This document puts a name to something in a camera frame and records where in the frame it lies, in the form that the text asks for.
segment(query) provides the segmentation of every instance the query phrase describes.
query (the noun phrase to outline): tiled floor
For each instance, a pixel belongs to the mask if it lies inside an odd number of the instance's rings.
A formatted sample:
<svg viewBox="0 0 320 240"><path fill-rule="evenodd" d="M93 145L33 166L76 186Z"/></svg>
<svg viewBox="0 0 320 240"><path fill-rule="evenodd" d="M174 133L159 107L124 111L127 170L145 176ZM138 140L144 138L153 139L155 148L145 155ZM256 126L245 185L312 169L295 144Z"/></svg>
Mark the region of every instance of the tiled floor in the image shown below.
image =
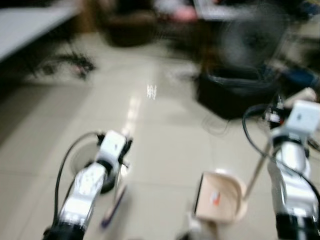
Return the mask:
<svg viewBox="0 0 320 240"><path fill-rule="evenodd" d="M111 48L97 35L83 37L98 69L87 82L65 76L30 81L0 102L0 239L41 239L53 217L55 177L76 137L89 130L129 131L129 191L112 225L100 229L111 196L96 205L86 240L173 240L185 229L202 171L224 168L250 179L258 155L240 121L214 116L193 99L192 83L175 78L189 64L170 58L161 44ZM148 94L156 87L156 96ZM250 131L261 145L263 131ZM320 166L312 160L313 180ZM72 179L70 162L61 182ZM271 183L265 168L245 218L218 226L221 240L276 238Z"/></svg>

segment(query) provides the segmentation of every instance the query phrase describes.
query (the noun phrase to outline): floor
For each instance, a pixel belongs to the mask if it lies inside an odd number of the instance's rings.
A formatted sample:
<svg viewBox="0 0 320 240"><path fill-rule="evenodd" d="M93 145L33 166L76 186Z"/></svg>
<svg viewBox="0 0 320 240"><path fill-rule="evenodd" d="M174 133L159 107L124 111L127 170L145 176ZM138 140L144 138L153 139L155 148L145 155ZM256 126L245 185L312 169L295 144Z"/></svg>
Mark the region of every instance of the floor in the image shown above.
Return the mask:
<svg viewBox="0 0 320 240"><path fill-rule="evenodd" d="M91 130L130 133L128 192L107 230L100 222L112 195L101 196L86 240L173 240L188 229L203 171L226 169L245 183L258 154L239 120L226 122L193 99L193 84L177 77L190 62L163 45L112 48L99 35L79 38L98 69L88 81L72 77L29 80L0 102L0 239L42 239L53 217L54 185L69 145ZM253 138L266 136L255 121ZM73 177L62 175L60 202ZM312 180L320 165L312 158ZM264 168L243 220L219 225L221 240L276 239L271 181Z"/></svg>

